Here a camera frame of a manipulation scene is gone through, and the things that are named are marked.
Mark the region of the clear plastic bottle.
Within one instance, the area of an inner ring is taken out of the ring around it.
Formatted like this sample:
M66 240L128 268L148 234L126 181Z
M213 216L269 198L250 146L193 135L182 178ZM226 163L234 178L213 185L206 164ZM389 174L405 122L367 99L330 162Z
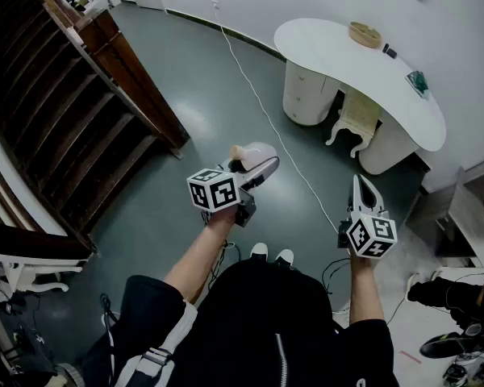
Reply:
M241 172L247 172L259 163L276 155L273 146L262 142L252 142L246 146L232 145L230 148L230 158L242 162Z

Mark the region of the cream ornate stool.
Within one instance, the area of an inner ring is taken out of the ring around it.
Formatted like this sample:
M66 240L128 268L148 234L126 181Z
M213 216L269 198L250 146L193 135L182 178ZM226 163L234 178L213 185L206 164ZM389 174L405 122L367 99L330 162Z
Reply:
M325 144L332 145L339 131L349 130L354 135L361 137L361 142L350 151L350 156L355 158L357 152L369 146L381 115L382 108L374 100L362 92L348 87L344 92L339 118L332 127L331 137Z

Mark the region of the person's left forearm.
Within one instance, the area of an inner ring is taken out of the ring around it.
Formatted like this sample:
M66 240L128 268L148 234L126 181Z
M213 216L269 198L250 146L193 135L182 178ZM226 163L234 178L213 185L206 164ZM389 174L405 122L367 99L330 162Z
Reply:
M186 253L166 275L164 282L174 287L190 304L198 300L235 220L234 206L215 212Z

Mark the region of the grey cabinet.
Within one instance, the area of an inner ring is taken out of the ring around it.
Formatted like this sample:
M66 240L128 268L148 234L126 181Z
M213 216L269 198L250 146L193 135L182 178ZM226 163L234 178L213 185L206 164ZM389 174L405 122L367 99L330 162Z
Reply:
M484 268L484 203L459 172L454 185L423 195L406 225L446 266Z

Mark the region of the round wooden tray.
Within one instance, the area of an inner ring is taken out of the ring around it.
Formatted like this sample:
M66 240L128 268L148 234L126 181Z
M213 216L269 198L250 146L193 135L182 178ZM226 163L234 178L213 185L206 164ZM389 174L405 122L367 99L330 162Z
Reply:
M367 48L380 48L382 45L381 34L363 23L351 22L348 25L348 35L352 40Z

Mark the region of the person's right white shoe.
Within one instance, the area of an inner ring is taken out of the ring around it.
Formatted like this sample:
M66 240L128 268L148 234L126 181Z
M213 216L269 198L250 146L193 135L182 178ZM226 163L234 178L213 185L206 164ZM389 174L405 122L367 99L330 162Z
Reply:
M294 263L293 251L288 248L281 250L274 263L285 268L292 268Z

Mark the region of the person's black jacket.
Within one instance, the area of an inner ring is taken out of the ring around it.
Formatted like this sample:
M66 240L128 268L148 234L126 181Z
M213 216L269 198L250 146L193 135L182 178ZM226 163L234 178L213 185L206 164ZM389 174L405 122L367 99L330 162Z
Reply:
M161 347L184 311L174 287L128 278L119 321L81 362L86 387L109 387L129 359ZM263 260L219 276L170 362L168 387L398 387L383 320L336 331L317 280Z

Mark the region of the white ornate bench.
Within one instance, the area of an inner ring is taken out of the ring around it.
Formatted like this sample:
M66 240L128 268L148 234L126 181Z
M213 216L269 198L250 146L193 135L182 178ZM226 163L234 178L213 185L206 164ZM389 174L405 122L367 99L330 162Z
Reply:
M45 293L51 290L67 292L69 287L59 279L45 284L36 284L38 276L62 273L80 273L84 260L29 258L0 254L0 264L5 273L6 284L0 290L8 296L16 292Z

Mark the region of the dark wooden staircase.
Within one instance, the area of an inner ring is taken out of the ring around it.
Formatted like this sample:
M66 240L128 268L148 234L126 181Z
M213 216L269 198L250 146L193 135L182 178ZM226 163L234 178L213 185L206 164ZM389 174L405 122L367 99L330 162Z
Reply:
M70 235L90 246L145 161L188 138L108 9L0 0L0 141Z

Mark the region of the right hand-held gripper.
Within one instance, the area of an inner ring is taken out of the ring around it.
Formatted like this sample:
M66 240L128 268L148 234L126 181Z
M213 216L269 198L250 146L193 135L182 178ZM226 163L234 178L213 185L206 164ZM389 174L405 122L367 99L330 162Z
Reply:
M339 226L337 247L379 260L398 242L395 221L389 218L378 189L363 175L353 176L351 196L348 217Z

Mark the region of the white curved desk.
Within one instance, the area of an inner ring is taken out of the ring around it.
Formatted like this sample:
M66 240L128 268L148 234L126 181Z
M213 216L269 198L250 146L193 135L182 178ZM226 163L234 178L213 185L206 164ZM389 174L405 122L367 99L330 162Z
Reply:
M355 42L346 26L294 19L275 31L274 44L286 60L283 110L298 125L324 121L337 93L348 87L382 108L369 146L355 157L367 173L384 173L419 149L436 152L444 145L443 114L430 93L421 98L407 82L411 68Z

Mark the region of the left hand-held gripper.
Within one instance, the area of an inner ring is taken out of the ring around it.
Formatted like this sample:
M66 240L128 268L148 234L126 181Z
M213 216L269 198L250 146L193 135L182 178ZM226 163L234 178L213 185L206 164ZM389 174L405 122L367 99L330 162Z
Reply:
M186 179L192 204L208 214L234 206L235 224L245 227L257 209L252 190L262 185L279 163L279 158L273 156L241 172L242 162L228 158L214 169L202 169Z

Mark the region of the person's right forearm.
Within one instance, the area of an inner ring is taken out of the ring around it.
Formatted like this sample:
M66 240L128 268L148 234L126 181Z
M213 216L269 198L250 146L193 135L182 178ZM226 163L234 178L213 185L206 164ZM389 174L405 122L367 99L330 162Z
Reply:
M373 264L370 259L350 256L351 294L349 323L377 319L384 320Z

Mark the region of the green glass object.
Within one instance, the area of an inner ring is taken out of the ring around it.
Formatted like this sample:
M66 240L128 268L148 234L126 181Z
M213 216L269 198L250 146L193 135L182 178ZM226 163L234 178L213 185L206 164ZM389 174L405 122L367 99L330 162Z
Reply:
M428 98L429 89L425 76L420 71L413 71L406 75L407 82L411 85L412 89L424 99Z

